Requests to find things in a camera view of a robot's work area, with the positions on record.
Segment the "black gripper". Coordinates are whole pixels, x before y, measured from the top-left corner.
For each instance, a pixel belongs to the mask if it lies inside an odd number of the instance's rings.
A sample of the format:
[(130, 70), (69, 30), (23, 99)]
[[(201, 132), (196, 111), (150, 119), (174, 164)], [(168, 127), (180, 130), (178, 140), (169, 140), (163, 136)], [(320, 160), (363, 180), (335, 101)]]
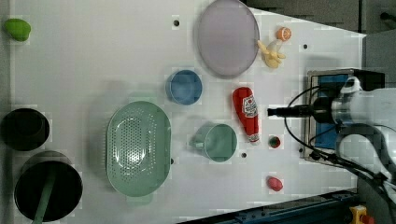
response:
[(291, 116), (295, 118), (313, 117), (318, 123), (333, 123), (332, 98), (319, 97), (311, 105), (297, 105), (292, 110), (287, 107), (268, 108), (267, 115), (269, 117), (277, 116), (282, 118)]

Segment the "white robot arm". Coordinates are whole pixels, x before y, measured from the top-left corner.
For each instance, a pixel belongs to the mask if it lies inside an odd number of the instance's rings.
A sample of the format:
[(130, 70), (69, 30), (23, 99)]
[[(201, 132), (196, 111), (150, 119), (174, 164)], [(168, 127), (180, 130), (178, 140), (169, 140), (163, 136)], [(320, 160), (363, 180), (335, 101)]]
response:
[(394, 88), (365, 91), (357, 77), (349, 77), (336, 97), (322, 96), (305, 105), (268, 108), (267, 115), (284, 119), (313, 118), (317, 123), (341, 126), (338, 144), (348, 135), (363, 136), (375, 149), (390, 183), (395, 184)]

